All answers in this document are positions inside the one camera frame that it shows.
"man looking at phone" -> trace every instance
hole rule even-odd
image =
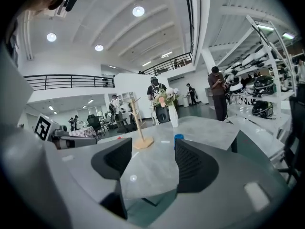
[[[227,115],[227,102],[224,95],[226,88],[223,74],[219,73],[218,67],[212,68],[209,74],[208,82],[213,93],[213,101],[216,111],[217,120],[224,121]]]

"white ceiling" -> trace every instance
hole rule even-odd
[[[254,20],[266,22],[272,20],[280,33],[296,34],[297,30],[291,22],[289,14],[278,0],[211,0],[207,33],[203,47],[208,47],[217,63],[229,52],[243,35],[250,29],[246,19],[249,14]],[[276,42],[275,33],[263,31],[271,42]],[[283,38],[290,44],[292,40]],[[250,36],[235,51],[231,61],[246,55],[256,43],[257,36]]]
[[[53,112],[62,113],[71,110],[82,109],[85,105],[87,108],[105,105],[105,99],[103,94],[98,95],[86,95],[86,96],[74,96],[65,98],[50,99],[48,101],[41,101],[28,104],[28,106],[37,110],[44,115],[52,115]]]
[[[183,32],[171,1],[78,0],[65,18],[41,13],[30,22],[33,54],[46,51],[55,44],[65,45],[66,50],[72,50],[77,44],[93,51],[97,44],[101,44],[104,51],[100,54],[111,52],[138,70],[142,70],[146,62],[156,60],[151,67],[167,60],[160,60],[160,56],[167,52],[173,51],[173,56],[184,52]],[[133,16],[132,10],[136,6],[145,9],[143,16]],[[46,40],[50,32],[58,37],[54,43]]]

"flowers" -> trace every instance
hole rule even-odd
[[[173,89],[169,87],[166,89],[160,89],[160,93],[155,97],[154,104],[160,104],[161,107],[165,107],[166,105],[173,105],[173,102],[179,97],[179,90],[177,88]]]

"light fixture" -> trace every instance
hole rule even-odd
[[[96,45],[95,46],[95,50],[100,52],[100,51],[103,51],[104,50],[104,47],[102,45]]]
[[[142,66],[146,66],[146,65],[148,65],[148,64],[150,64],[150,63],[151,63],[151,61],[149,61],[149,62],[143,64]]]
[[[168,57],[168,55],[171,54],[171,53],[173,53],[173,52],[168,52],[168,53],[162,55],[161,57],[162,57],[162,58]]]
[[[288,34],[288,33],[284,33],[283,36],[286,37],[286,38],[288,38],[288,39],[293,39],[293,38],[295,37],[295,36],[290,35],[290,34]]]
[[[142,15],[144,15],[145,13],[145,10],[143,7],[135,7],[133,10],[132,10],[132,14],[135,16],[135,17],[140,17]]]
[[[57,39],[57,36],[56,36],[54,33],[49,33],[49,34],[47,35],[47,40],[48,40],[49,42],[54,42],[56,39]]]
[[[274,29],[272,27],[269,26],[264,26],[264,25],[257,25],[259,28],[263,29],[263,30],[267,30],[267,31],[274,31]]]

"flower vase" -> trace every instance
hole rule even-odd
[[[175,106],[174,105],[169,105],[168,110],[169,110],[169,113],[170,113],[170,119],[171,119],[172,126],[174,128],[178,127],[178,125],[179,125],[178,114],[177,114]]]

